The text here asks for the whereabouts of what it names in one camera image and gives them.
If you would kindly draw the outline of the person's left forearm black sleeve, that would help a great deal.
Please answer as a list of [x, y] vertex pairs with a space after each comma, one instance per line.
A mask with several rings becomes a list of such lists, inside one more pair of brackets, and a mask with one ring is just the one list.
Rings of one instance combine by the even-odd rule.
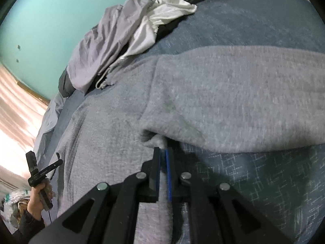
[[29, 241], [44, 228], [45, 223], [41, 213], [38, 213], [38, 215], [34, 217], [28, 210], [25, 210], [22, 214], [18, 230], [16, 230], [12, 236], [15, 243], [29, 243]]

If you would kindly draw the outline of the person's left hand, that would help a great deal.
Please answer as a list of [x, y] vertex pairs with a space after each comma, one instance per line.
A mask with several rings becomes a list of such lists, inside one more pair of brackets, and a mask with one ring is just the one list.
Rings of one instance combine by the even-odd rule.
[[41, 212], [44, 210], [40, 198], [41, 190], [45, 190], [49, 199], [52, 199], [55, 196], [55, 193], [53, 193], [52, 191], [52, 186], [50, 184], [49, 179], [45, 179], [42, 183], [38, 184], [36, 187], [31, 188], [30, 200], [28, 202], [27, 211], [37, 221], [41, 221], [42, 219]]

